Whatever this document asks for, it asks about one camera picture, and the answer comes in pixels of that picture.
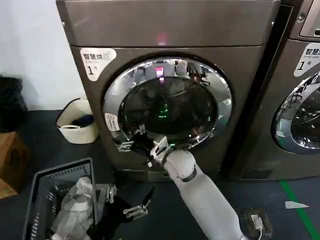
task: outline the white basket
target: white basket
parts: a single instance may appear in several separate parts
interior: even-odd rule
[[[73,120],[92,114],[88,100],[75,99],[68,103],[56,120],[56,126],[72,144],[90,144],[99,136],[98,127],[94,121],[91,125],[79,127],[71,125]]]

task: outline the gray plastic basket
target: gray plastic basket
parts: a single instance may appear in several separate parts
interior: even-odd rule
[[[95,177],[91,158],[45,169],[35,174],[26,212],[22,240],[45,240],[51,236],[51,226],[56,219],[61,202],[78,179],[91,179],[95,193]],[[93,195],[93,216],[97,223],[97,200]]]

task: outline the dark floor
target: dark floor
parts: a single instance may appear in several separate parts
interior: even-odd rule
[[[22,192],[0,200],[0,238],[20,240],[34,174],[42,169],[85,157],[93,159],[98,184],[113,182],[112,166],[98,139],[93,144],[68,143],[55,127],[57,111],[30,112],[19,135],[31,152]],[[320,232],[320,177],[288,181],[299,202],[310,208],[305,211]],[[217,186],[230,204],[240,213],[244,208],[264,208],[273,227],[273,240],[312,239],[294,209],[285,209],[287,195],[281,185],[269,182],[217,180]],[[172,183],[128,183],[128,201],[140,204],[144,195],[155,186],[149,215],[118,228],[115,240],[204,240],[197,223],[182,202]]]

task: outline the gray washing machine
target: gray washing machine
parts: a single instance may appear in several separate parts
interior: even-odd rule
[[[145,164],[150,141],[166,135],[172,147],[190,149],[204,172],[218,173],[279,5],[57,1],[101,140],[119,171],[167,180],[161,167]]]
[[[231,145],[238,147],[228,156],[235,160],[231,175],[267,180],[320,175],[320,1],[283,0],[270,43],[267,77]]]

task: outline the green floor tape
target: green floor tape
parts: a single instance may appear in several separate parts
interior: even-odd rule
[[[297,196],[292,191],[289,183],[287,181],[279,181],[280,185],[283,187],[286,195],[288,196],[290,201],[299,202]],[[303,208],[296,208],[296,212],[298,213],[300,219],[302,220],[304,226],[308,230],[310,236],[313,240],[320,240],[320,234],[318,233],[317,229],[311,222],[310,218],[308,217],[306,211]]]

